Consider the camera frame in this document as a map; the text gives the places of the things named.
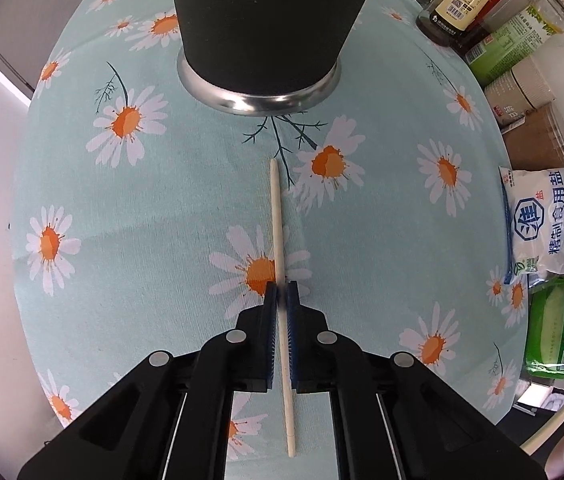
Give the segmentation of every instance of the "tablecloth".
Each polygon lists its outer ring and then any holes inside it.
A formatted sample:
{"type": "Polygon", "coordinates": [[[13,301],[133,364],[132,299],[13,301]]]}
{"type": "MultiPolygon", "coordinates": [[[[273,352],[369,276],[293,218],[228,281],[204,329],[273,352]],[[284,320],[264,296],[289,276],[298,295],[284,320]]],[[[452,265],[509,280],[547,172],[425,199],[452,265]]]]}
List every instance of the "tablecloth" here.
{"type": "MultiPolygon", "coordinates": [[[[333,94],[263,119],[186,92],[173,0],[81,3],[33,97],[11,224],[24,330],[64,425],[150,352],[197,350],[261,302],[274,156],[303,303],[504,416],[527,308],[525,284],[503,280],[507,153],[468,68],[417,30],[419,10],[366,0],[333,94]]],[[[293,20],[279,26],[293,34],[293,20]]],[[[279,372],[272,393],[236,394],[228,477],[335,478],[326,394],[295,404],[290,460],[279,372]]]]}

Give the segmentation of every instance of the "chopstick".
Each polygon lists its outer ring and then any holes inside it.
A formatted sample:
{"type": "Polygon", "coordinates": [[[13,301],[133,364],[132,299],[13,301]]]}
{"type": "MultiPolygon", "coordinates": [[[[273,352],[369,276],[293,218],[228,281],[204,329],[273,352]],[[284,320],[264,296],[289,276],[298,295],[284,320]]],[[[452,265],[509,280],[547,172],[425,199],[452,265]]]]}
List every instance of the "chopstick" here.
{"type": "Polygon", "coordinates": [[[286,318],[286,265],[284,263],[284,229],[282,225],[282,197],[277,160],[271,159],[271,215],[273,217],[273,257],[275,283],[277,284],[277,339],[282,362],[282,394],[284,399],[284,425],[286,447],[290,457],[295,456],[295,420],[293,416],[293,391],[289,370],[288,328],[286,318]]]}

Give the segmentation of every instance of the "black cup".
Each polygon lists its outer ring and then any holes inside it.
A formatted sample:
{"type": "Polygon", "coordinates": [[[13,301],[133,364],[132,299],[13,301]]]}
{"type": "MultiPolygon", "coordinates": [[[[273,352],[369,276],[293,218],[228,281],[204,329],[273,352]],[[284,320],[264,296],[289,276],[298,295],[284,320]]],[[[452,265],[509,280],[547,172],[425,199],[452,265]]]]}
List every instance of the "black cup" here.
{"type": "Polygon", "coordinates": [[[233,92],[307,88],[335,65],[364,0],[175,0],[184,52],[233,92]]]}

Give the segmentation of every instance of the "blue salt package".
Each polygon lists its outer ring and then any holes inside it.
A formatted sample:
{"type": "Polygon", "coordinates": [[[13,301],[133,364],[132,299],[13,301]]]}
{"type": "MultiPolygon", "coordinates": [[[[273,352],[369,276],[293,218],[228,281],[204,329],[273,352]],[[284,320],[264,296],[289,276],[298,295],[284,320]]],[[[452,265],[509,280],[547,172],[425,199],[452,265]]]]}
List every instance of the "blue salt package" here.
{"type": "Polygon", "coordinates": [[[507,195],[510,277],[531,272],[564,274],[564,168],[500,168],[500,174],[507,195]]]}

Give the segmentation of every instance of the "flower stem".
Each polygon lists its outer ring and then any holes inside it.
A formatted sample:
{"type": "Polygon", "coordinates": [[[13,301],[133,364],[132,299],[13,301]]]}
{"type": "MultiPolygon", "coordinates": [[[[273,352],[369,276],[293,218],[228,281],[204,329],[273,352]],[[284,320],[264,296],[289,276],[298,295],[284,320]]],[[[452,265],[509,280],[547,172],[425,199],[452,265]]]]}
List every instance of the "flower stem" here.
{"type": "Polygon", "coordinates": [[[122,90],[124,90],[124,102],[126,102],[126,106],[128,106],[128,92],[126,91],[126,86],[124,86],[124,83],[122,82],[122,78],[120,77],[120,75],[117,73],[117,70],[115,70],[115,68],[113,67],[113,65],[111,65],[108,61],[106,62],[106,64],[113,69],[113,72],[115,72],[115,75],[117,76],[117,80],[120,82],[120,85],[122,85],[122,90]]]}

